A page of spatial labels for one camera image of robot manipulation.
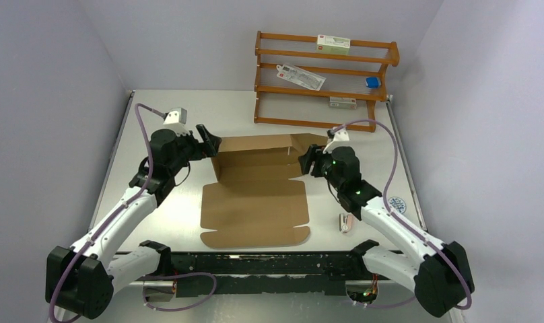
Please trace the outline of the brown cardboard box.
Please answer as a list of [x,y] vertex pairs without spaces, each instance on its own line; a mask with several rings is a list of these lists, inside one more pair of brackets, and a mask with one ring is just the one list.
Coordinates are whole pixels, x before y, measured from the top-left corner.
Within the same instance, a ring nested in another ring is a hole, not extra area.
[[327,137],[310,133],[225,137],[203,187],[202,242],[215,249],[297,246],[310,235],[299,157]]

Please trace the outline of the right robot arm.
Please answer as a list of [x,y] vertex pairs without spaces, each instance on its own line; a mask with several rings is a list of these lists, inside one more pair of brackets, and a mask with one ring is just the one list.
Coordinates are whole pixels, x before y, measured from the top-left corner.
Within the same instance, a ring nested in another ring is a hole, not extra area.
[[355,277],[382,275],[412,292],[420,306],[435,317],[472,306],[475,286],[466,250],[458,242],[445,243],[415,227],[392,208],[383,192],[362,178],[360,161],[351,147],[326,152],[322,146],[311,145],[298,161],[303,175],[324,178],[345,211],[399,250],[394,253],[368,243],[349,262]]

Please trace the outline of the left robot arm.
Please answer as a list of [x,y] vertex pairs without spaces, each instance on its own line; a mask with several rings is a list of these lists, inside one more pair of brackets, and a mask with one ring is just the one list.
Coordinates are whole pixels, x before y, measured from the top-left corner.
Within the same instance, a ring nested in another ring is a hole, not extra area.
[[55,247],[46,259],[45,300],[57,321],[55,307],[73,312],[77,318],[97,318],[112,297],[133,281],[145,276],[162,280],[175,273],[171,249],[146,240],[133,252],[115,255],[134,229],[153,213],[176,187],[175,177],[191,162],[218,154],[222,138],[203,124],[201,136],[160,129],[146,137],[147,156],[130,180],[114,208],[84,237],[69,247]]

